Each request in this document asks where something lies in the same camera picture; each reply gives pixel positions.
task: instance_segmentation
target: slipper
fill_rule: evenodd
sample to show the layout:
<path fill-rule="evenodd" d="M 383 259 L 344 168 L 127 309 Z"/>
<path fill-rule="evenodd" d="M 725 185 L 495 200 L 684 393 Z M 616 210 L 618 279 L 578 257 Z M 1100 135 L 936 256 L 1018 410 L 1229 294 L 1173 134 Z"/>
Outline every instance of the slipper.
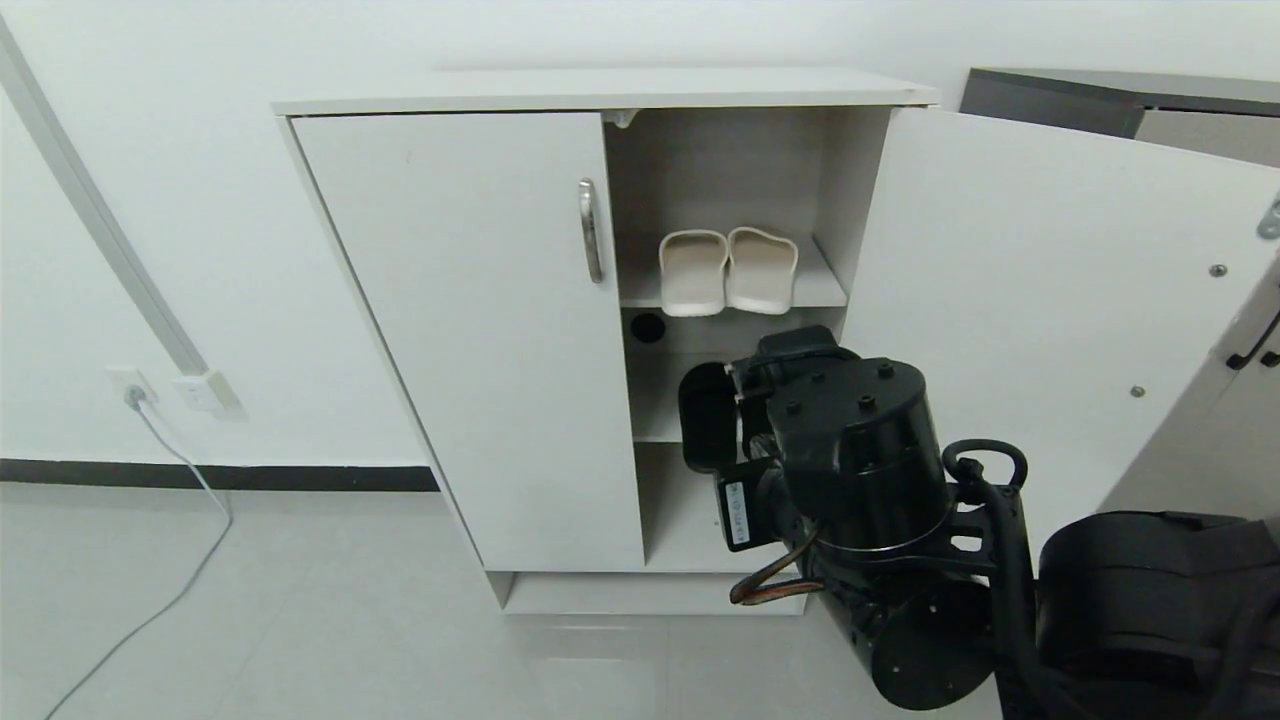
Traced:
<path fill-rule="evenodd" d="M 785 237 L 741 227 L 728 233 L 728 305 L 749 313 L 781 315 L 791 309 L 800 251 Z"/>
<path fill-rule="evenodd" d="M 728 241 L 716 231 L 678 231 L 662 238 L 662 311 L 700 318 L 724 309 Z"/>
<path fill-rule="evenodd" d="M 713 473 L 737 462 L 737 402 L 723 363 L 703 363 L 680 380 L 680 446 L 685 465 Z"/>

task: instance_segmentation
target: open cabinet door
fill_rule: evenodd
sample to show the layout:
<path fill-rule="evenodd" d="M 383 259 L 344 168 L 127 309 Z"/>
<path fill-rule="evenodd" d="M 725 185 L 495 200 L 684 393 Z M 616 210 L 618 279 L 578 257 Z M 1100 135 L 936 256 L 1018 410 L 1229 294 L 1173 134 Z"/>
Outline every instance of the open cabinet door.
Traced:
<path fill-rule="evenodd" d="M 924 372 L 942 445 L 1027 452 L 1038 555 L 1211 360 L 1275 255 L 1257 227 L 1277 190 L 1280 169 L 896 110 L 841 342 Z M 983 460 L 1005 482 L 1010 465 Z"/>

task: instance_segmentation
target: tile floor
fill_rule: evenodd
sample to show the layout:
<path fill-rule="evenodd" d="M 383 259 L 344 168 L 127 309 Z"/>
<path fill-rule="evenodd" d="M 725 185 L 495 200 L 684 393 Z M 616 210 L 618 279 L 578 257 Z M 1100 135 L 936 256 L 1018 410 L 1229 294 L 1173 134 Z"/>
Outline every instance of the tile floor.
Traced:
<path fill-rule="evenodd" d="M 435 495 L 233 493 L 200 582 L 59 720 L 872 720 L 820 603 L 804 618 L 506 618 Z M 186 582 L 197 491 L 0 486 L 0 717 L 40 720 Z M 937 717 L 1000 716 L 988 682 Z"/>

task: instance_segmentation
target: black handle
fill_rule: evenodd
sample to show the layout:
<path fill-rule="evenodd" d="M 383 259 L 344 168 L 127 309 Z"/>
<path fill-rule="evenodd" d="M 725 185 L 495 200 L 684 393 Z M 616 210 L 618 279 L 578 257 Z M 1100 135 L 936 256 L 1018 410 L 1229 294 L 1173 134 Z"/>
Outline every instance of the black handle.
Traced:
<path fill-rule="evenodd" d="M 1240 355 L 1239 352 L 1233 352 L 1231 356 L 1226 359 L 1226 366 L 1233 370 L 1239 370 L 1240 368 L 1248 365 L 1249 361 L 1253 360 L 1253 356 L 1262 350 L 1262 346 L 1267 343 L 1267 340 L 1271 338 L 1271 333 L 1275 332 L 1276 325 L 1280 325 L 1280 311 L 1277 311 L 1275 316 L 1271 318 L 1271 322 L 1267 323 L 1267 329 L 1262 331 L 1262 337 L 1258 338 L 1258 342 L 1253 343 L 1253 347 L 1249 348 L 1249 354 Z M 1262 355 L 1261 363 L 1267 368 L 1275 368 L 1276 365 L 1280 365 L 1280 355 L 1275 352 L 1266 352 Z"/>

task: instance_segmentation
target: power outlet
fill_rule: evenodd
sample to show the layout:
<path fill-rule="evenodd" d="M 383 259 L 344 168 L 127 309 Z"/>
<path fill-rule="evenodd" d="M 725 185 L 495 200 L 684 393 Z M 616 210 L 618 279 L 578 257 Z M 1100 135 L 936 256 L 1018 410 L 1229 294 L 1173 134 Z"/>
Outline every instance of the power outlet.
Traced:
<path fill-rule="evenodd" d="M 209 370 L 202 375 L 183 375 L 173 380 L 173 388 L 192 410 L 216 413 L 236 405 L 230 384 L 218 370 Z"/>
<path fill-rule="evenodd" d="M 147 393 L 147 402 L 155 404 L 159 397 L 156 392 L 151 389 L 151 384 L 147 379 L 142 377 L 142 370 L 132 368 L 128 365 L 113 365 L 110 368 L 104 368 L 106 370 L 106 378 L 111 380 L 111 387 L 115 389 L 115 398 L 124 402 L 124 391 L 129 386 L 138 386 L 142 392 Z"/>

